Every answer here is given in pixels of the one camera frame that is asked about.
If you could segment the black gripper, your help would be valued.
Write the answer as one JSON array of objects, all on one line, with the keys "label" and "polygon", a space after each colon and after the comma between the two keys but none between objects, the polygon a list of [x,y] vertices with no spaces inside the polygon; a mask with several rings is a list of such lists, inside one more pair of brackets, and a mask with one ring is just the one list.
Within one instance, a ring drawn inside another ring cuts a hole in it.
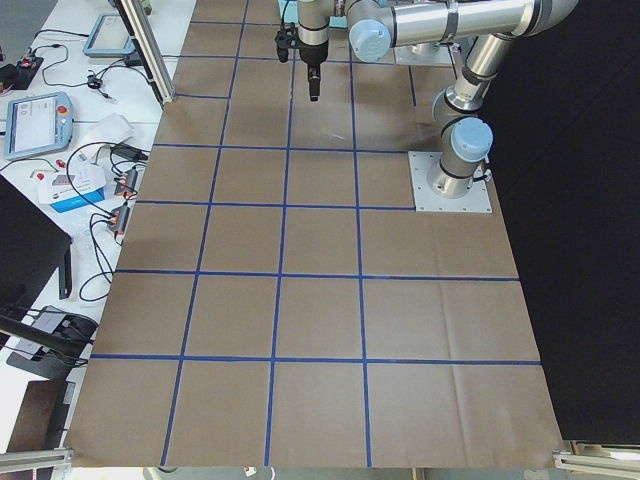
[{"label": "black gripper", "polygon": [[309,45],[304,42],[299,43],[300,58],[308,65],[307,80],[309,99],[317,102],[320,97],[321,68],[320,65],[328,58],[329,43],[324,42],[319,45]]}]

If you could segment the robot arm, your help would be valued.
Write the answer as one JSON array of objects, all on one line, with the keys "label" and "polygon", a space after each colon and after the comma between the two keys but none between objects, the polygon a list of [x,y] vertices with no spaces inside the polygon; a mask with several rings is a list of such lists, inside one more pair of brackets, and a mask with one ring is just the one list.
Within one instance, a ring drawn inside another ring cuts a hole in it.
[{"label": "robot arm", "polygon": [[444,198],[464,197],[481,181],[478,166],[493,142],[491,128],[478,113],[515,40],[540,34],[561,23],[574,1],[300,1],[293,22],[282,22],[275,37],[280,61],[297,50],[307,66],[309,98],[320,96],[321,66],[328,58],[330,21],[343,17],[356,57],[374,63],[390,50],[462,39],[473,43],[453,68],[455,82],[434,99],[432,113],[443,144],[440,159],[427,173],[431,190]]}]

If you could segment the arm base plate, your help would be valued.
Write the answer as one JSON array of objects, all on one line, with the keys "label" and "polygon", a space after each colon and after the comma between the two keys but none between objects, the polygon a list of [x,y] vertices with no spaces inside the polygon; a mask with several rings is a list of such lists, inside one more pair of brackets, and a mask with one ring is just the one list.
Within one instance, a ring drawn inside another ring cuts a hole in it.
[{"label": "arm base plate", "polygon": [[491,201],[482,168],[457,179],[441,168],[441,152],[408,153],[415,210],[418,213],[490,214]]}]

